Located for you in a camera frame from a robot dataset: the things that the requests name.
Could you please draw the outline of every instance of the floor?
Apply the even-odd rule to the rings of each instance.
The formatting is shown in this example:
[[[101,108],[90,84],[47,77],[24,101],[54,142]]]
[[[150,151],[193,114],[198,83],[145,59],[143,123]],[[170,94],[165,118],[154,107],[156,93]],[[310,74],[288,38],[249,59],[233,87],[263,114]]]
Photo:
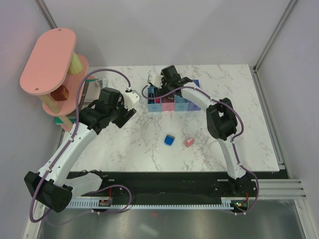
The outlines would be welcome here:
[[[123,72],[134,90],[141,92],[149,73],[159,74],[165,66],[112,67]],[[89,71],[101,67],[90,67]],[[245,131],[238,140],[242,163],[253,171],[278,171],[260,102],[248,65],[176,66],[181,76],[198,79],[203,90],[216,99],[228,97],[243,119]],[[109,87],[124,91],[127,83],[115,73],[97,73]],[[98,98],[99,87],[90,83],[86,101]],[[226,171],[224,156],[206,127],[203,111],[149,113],[146,100],[135,106],[137,113],[122,128],[110,124],[84,150],[72,171]],[[167,134],[175,141],[164,145]],[[194,138],[187,148],[184,142]]]
[[[54,224],[84,210],[50,213]],[[38,239],[304,239],[293,201],[258,201],[245,216],[220,210],[129,210],[115,215],[88,214],[64,226],[42,225]]]

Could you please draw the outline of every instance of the table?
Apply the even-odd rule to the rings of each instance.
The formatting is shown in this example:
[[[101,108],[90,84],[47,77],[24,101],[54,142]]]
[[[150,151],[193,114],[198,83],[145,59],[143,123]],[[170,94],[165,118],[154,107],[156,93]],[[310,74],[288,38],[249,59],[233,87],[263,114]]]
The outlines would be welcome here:
[[[150,73],[159,74],[166,66],[110,67],[123,72],[133,89],[141,92]],[[89,72],[102,67],[90,67]],[[238,139],[242,163],[252,171],[278,171],[278,163],[265,124],[260,102],[248,65],[176,66],[181,76],[199,79],[201,87],[216,99],[228,97],[241,116],[245,131]],[[124,91],[127,82],[116,73],[101,72],[109,87]],[[87,98],[97,99],[99,87],[90,83]],[[149,113],[146,99],[135,106],[137,113],[122,128],[110,124],[83,151],[72,171],[226,171],[218,142],[209,134],[203,111]],[[167,134],[172,146],[164,145]],[[187,148],[184,141],[193,137]]]

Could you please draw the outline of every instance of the pink shelf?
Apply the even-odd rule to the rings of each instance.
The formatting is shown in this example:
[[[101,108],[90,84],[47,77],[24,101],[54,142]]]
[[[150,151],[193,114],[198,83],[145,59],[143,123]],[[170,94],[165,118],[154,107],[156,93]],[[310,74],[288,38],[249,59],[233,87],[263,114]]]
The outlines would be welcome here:
[[[61,86],[75,43],[75,33],[68,28],[55,28],[42,34],[21,75],[21,87],[31,95],[40,96]]]
[[[89,68],[87,59],[82,55],[78,55],[78,57],[83,65],[83,70],[76,75],[66,74],[65,81],[61,83],[61,85],[65,85],[69,90],[69,97],[66,101],[56,101],[56,104],[61,109],[60,113],[55,114],[45,103],[42,103],[44,111],[51,116],[65,116],[75,110],[76,92],[81,80],[85,77]],[[83,87],[84,84],[82,85],[80,95],[82,95]]]

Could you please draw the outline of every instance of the gray wall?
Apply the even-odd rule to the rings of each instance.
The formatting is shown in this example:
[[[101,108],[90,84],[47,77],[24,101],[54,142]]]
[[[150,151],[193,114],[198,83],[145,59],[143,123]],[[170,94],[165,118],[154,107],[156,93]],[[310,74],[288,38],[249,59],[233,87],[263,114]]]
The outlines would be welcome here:
[[[0,234],[21,238],[30,194],[23,178],[52,155],[59,127],[19,84],[37,38],[49,28],[33,0],[0,1]]]
[[[319,1],[301,0],[260,69],[288,170],[319,223]]]
[[[91,66],[250,64],[289,0],[44,0]]]

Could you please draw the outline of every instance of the red object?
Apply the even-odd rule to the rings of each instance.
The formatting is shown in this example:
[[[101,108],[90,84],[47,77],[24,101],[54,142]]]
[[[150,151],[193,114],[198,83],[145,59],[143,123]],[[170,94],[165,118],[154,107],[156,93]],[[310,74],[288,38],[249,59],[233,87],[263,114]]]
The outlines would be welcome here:
[[[69,91],[65,85],[61,85],[58,89],[51,92],[51,96],[55,101],[66,101],[69,97]]]
[[[188,140],[185,141],[185,145],[187,148],[190,147],[193,143],[194,143],[193,138],[189,138]]]

